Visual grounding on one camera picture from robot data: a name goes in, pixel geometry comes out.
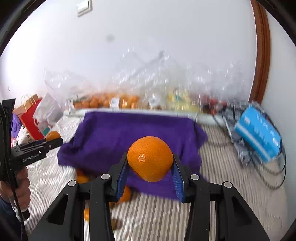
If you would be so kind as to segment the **person's left hand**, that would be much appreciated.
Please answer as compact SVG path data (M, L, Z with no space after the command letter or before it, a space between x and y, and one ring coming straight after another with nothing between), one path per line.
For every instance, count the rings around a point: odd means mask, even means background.
M18 188L16 189L16 196L21 210L25 210L29 207L30 204L30 195L29 190L30 181L28 179L28 170L27 167L22 168L17 174L17 180L19 181ZM13 196L13 191L6 182L1 181L1 198L5 202L10 202L9 198Z

